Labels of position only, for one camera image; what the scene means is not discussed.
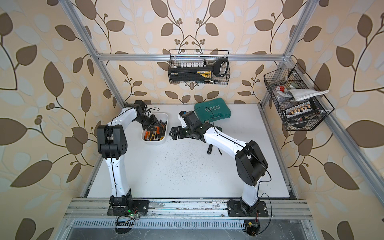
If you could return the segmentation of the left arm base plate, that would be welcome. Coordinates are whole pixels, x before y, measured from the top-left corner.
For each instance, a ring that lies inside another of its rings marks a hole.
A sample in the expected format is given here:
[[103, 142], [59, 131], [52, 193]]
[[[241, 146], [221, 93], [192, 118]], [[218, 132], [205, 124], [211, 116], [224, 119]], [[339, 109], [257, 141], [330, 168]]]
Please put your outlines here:
[[107, 215], [108, 216], [130, 216], [130, 217], [141, 217], [145, 216], [149, 210], [148, 200], [133, 200], [124, 202], [119, 200], [119, 203], [116, 199], [113, 201], [110, 200], [110, 206], [108, 207]]

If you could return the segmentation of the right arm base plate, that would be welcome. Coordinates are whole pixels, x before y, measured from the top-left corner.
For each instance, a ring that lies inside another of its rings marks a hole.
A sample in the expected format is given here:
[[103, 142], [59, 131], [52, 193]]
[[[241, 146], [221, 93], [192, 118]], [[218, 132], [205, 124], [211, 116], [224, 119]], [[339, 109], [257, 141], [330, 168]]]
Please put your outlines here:
[[229, 217], [261, 217], [269, 216], [267, 205], [264, 201], [257, 201], [253, 206], [248, 206], [242, 199], [227, 201]]

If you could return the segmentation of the white plastic storage box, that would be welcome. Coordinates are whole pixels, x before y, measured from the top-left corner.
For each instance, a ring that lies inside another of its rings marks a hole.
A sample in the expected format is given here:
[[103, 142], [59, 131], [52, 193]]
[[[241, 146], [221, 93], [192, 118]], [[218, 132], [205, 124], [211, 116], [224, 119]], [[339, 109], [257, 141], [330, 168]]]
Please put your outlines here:
[[155, 123], [142, 131], [141, 138], [148, 145], [161, 145], [166, 141], [169, 116], [166, 113], [156, 113], [152, 116], [155, 117]]

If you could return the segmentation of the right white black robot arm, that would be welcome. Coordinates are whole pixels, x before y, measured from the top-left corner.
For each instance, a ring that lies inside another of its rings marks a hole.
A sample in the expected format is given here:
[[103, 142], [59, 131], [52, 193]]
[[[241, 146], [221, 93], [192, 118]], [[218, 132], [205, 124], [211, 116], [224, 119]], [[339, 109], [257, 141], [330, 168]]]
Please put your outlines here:
[[173, 140], [195, 139], [215, 146], [231, 156], [236, 162], [238, 176], [244, 182], [241, 203], [253, 208], [260, 200], [259, 189], [262, 177], [268, 172], [268, 163], [255, 141], [239, 141], [219, 130], [211, 123], [196, 126], [173, 127], [170, 131]]

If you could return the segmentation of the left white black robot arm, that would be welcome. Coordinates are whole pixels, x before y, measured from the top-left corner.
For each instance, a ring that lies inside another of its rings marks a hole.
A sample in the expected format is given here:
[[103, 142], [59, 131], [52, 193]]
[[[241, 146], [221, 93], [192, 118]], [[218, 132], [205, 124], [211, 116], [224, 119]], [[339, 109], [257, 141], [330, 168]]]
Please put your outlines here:
[[134, 207], [131, 188], [125, 170], [125, 154], [128, 142], [125, 128], [132, 122], [142, 125], [145, 140], [160, 141], [165, 130], [165, 123], [150, 114], [147, 104], [136, 100], [134, 104], [126, 104], [116, 117], [109, 123], [97, 127], [98, 152], [106, 160], [112, 183], [112, 207]]

